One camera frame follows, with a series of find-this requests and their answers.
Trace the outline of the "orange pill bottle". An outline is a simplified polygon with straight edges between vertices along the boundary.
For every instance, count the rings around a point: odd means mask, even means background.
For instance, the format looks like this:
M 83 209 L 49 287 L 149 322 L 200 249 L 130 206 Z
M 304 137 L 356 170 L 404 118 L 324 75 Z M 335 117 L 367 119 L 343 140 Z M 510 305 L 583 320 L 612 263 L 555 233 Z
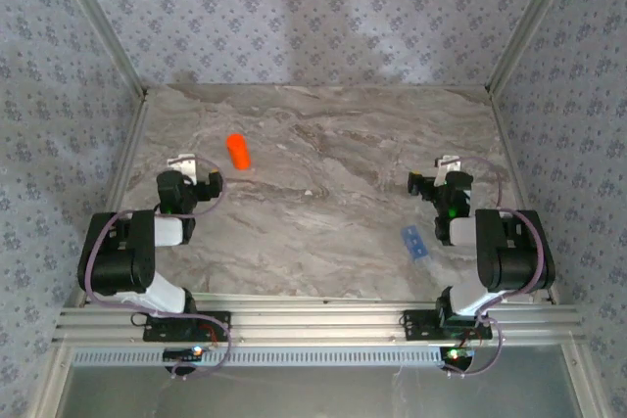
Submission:
M 251 157 L 246 139 L 242 134 L 230 134 L 226 138 L 225 144 L 234 168 L 247 170 L 251 167 Z

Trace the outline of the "right controller board with LED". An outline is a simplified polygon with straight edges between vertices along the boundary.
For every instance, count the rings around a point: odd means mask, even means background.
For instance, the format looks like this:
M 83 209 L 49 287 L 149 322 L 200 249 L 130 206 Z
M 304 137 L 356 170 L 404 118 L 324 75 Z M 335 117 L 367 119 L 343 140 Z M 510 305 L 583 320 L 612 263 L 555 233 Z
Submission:
M 443 370 L 464 374 L 471 366 L 474 358 L 474 349 L 462 347 L 440 348 L 440 354 L 443 360 Z

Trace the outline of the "controller board with led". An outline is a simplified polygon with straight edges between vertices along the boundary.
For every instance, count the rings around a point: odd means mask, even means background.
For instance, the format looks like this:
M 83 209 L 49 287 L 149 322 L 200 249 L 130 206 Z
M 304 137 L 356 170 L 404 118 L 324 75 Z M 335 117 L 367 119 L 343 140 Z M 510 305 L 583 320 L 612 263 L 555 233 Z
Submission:
M 443 370 L 464 374 L 471 366 L 474 358 L 474 349 L 462 347 L 440 348 L 440 354 L 443 360 Z
M 203 358 L 205 350 L 202 347 L 166 348 L 162 354 L 164 362 L 198 362 Z

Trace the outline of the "left controller board with LED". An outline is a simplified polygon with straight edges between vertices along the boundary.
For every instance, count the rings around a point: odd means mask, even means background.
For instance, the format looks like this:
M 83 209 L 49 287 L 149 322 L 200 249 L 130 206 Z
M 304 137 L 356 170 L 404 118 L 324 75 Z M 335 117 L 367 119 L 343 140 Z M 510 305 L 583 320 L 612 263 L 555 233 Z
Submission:
M 164 362 L 198 362 L 203 358 L 205 350 L 202 347 L 166 348 L 162 354 Z

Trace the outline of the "grey metal panel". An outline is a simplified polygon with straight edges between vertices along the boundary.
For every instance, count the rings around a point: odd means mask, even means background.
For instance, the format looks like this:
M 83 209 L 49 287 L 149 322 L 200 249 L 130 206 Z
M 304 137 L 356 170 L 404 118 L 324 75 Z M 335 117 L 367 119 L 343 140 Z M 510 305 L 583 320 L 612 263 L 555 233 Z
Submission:
M 560 348 L 506 348 L 487 372 L 434 367 L 75 366 L 56 418 L 583 418 Z

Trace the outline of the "aluminium table side rail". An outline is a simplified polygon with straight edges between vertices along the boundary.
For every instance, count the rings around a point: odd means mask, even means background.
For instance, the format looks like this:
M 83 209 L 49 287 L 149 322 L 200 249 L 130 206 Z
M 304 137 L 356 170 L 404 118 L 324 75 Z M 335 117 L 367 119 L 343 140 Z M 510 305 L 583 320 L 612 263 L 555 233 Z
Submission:
M 508 138 L 505 122 L 499 109 L 497 99 L 493 96 L 490 96 L 490 101 L 495 123 L 499 131 L 500 140 L 504 148 L 506 167 L 511 181 L 510 185 L 512 188 L 513 197 L 515 199 L 515 207 L 517 209 L 531 209 L 526 188 L 524 186 L 524 182 L 521 179 L 521 173 L 515 161 L 513 147 Z M 559 304 L 559 293 L 555 290 L 555 285 L 552 285 L 546 290 L 538 290 L 534 293 L 528 293 L 527 296 L 530 298 L 530 303 L 533 304 Z
M 104 213 L 113 216 L 121 211 L 123 197 L 130 178 L 133 161 L 137 153 L 146 126 L 148 113 L 147 94 L 139 100 L 130 121 L 128 133 L 118 158 Z

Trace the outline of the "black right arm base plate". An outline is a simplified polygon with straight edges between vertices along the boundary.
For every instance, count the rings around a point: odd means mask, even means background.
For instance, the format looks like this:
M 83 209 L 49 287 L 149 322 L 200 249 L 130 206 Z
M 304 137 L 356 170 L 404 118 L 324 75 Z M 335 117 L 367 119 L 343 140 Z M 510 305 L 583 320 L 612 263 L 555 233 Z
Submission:
M 405 310 L 400 317 L 407 341 L 491 340 L 492 329 L 477 325 L 474 317 L 436 310 Z

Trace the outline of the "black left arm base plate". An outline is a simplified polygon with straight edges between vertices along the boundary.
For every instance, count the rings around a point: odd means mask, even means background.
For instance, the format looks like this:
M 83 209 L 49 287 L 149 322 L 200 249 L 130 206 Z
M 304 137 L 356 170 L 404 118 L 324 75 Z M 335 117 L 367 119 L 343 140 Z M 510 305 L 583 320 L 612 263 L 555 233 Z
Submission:
M 143 341 L 147 343 L 222 343 L 224 330 L 205 319 L 210 316 L 227 327 L 231 326 L 231 312 L 227 310 L 200 311 L 193 318 L 147 316 L 143 328 Z

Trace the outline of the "aluminium mounting rail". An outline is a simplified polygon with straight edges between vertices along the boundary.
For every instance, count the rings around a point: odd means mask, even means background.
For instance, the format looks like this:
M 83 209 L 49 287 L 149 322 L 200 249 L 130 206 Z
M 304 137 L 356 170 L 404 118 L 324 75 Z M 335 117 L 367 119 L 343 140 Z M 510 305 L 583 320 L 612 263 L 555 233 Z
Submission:
M 401 315 L 433 302 L 199 294 L 202 310 L 231 313 L 235 344 L 252 346 L 391 346 L 405 340 Z M 586 335 L 574 305 L 505 303 L 491 310 L 508 346 L 581 343 Z M 121 308 L 94 304 L 63 309 L 53 333 L 73 346 L 135 347 L 142 332 Z

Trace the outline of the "aluminium frame post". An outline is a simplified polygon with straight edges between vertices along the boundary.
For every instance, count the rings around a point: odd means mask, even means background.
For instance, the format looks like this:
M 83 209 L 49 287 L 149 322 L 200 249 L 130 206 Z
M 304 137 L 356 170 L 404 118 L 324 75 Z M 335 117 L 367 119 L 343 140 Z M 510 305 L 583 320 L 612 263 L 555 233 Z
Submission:
M 140 98 L 145 89 L 131 60 L 123 49 L 111 22 L 98 0 L 77 0 L 84 15 L 89 19 L 92 28 L 99 36 L 104 48 L 109 53 L 119 73 L 130 89 Z
M 491 97 L 497 97 L 502 93 L 553 2 L 554 0 L 529 1 L 520 20 L 515 25 L 506 48 L 486 82 L 485 87 Z

